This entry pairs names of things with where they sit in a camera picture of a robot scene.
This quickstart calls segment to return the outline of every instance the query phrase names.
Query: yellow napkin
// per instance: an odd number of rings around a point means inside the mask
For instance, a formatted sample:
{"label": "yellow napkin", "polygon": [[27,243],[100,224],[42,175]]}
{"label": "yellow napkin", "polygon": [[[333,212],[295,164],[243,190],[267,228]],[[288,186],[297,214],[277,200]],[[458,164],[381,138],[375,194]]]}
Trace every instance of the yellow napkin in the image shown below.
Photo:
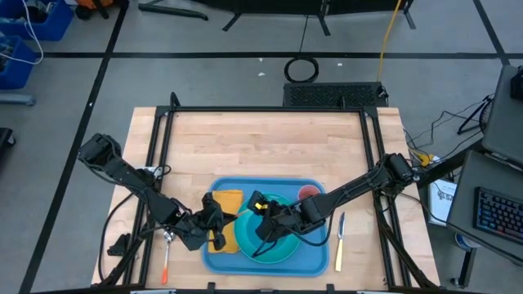
{"label": "yellow napkin", "polygon": [[[242,206],[244,200],[244,192],[242,190],[225,190],[225,191],[213,191],[212,197],[221,205],[223,212],[236,214],[239,207]],[[223,235],[226,238],[226,245],[221,250],[214,249],[212,242],[209,242],[209,253],[236,253],[238,252],[238,243],[235,237],[235,227],[232,223],[229,223],[223,228]],[[211,232],[210,238],[214,238],[214,234]]]}

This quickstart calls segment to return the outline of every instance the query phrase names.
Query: wooden tabletop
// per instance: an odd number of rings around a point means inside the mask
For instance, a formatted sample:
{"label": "wooden tabletop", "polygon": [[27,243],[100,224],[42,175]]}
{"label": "wooden tabletop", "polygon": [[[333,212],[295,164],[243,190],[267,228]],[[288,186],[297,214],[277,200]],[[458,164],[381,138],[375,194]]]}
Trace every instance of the wooden tabletop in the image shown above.
{"label": "wooden tabletop", "polygon": [[[386,152],[407,155],[398,109],[378,109],[378,113]],[[123,151],[123,158],[135,167],[145,164],[153,121],[154,108],[135,109]],[[159,138],[163,138],[164,123]],[[377,158],[370,119],[368,124]],[[155,164],[158,164],[159,140]],[[222,176],[311,178],[331,191],[368,171],[359,116],[349,113],[176,113],[167,164],[172,172],[163,180],[162,193],[177,198],[193,211],[201,209],[203,194]],[[405,192],[418,198],[415,185],[407,187]],[[116,187],[111,209],[127,194],[124,188]],[[120,234],[132,231],[136,204],[137,198],[132,198],[114,214],[105,237],[105,250]],[[396,206],[405,249],[426,276],[439,284],[421,206],[405,197],[398,197]],[[329,267],[319,277],[214,274],[204,266],[201,251],[189,252],[177,239],[171,245],[168,284],[163,286],[166,243],[158,232],[154,236],[147,287],[200,289],[206,288],[208,282],[215,282],[217,289],[324,290],[327,283],[333,283],[337,290],[386,289],[372,194],[338,208],[335,220],[342,212],[346,212],[342,272],[334,271],[337,249],[337,221],[334,221]],[[396,284],[401,285],[397,255],[390,249]],[[138,280],[141,258],[139,253],[133,282]],[[119,257],[104,254],[102,260],[107,275]],[[93,282],[98,281],[95,271]]]}

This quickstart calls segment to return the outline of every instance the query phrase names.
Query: green plate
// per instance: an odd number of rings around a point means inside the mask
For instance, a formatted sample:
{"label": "green plate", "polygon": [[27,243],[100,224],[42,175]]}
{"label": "green plate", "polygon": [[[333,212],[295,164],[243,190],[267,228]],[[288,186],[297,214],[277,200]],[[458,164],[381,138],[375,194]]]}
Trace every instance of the green plate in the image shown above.
{"label": "green plate", "polygon": [[[289,205],[291,202],[277,194],[264,193],[269,200],[276,200],[278,203]],[[246,201],[239,208],[238,213],[247,210]],[[294,235],[289,235],[278,240],[276,246],[268,252],[252,258],[253,253],[262,245],[263,241],[256,235],[255,229],[261,224],[262,217],[254,215],[253,212],[248,211],[241,215],[235,221],[235,237],[238,243],[239,250],[241,250],[248,258],[262,264],[274,264],[289,258],[297,249],[300,240]],[[272,243],[267,243],[263,249],[267,249]]]}

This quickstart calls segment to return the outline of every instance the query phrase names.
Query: cable coil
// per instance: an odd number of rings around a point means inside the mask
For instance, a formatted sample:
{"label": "cable coil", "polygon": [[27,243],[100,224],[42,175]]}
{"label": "cable coil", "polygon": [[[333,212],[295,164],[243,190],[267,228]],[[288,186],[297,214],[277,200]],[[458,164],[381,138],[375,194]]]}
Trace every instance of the cable coil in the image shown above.
{"label": "cable coil", "polygon": [[[291,78],[291,76],[288,74],[288,68],[291,66],[292,63],[294,63],[295,61],[298,61],[298,60],[308,61],[308,62],[312,63],[312,65],[314,66],[314,73],[311,75],[310,78],[307,78],[307,79],[304,79],[304,80],[301,80],[301,81],[297,81],[297,80]],[[316,61],[316,59],[314,59],[312,57],[294,57],[285,65],[285,69],[284,69],[285,78],[289,82],[292,82],[292,83],[296,83],[296,82],[314,82],[318,78],[319,74],[320,74],[320,65],[318,65],[318,61]]]}

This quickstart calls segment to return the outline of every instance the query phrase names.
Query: red object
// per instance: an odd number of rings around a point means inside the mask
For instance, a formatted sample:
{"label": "red object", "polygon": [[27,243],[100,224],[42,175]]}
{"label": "red object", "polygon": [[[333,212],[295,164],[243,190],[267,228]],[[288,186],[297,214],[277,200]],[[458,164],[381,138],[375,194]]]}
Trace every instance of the red object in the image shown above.
{"label": "red object", "polygon": [[314,185],[304,185],[300,191],[297,193],[297,198],[299,200],[302,200],[302,199],[305,199],[309,196],[312,196],[312,195],[316,195],[316,194],[319,194],[321,193],[320,192],[320,189],[318,189],[316,186]]}

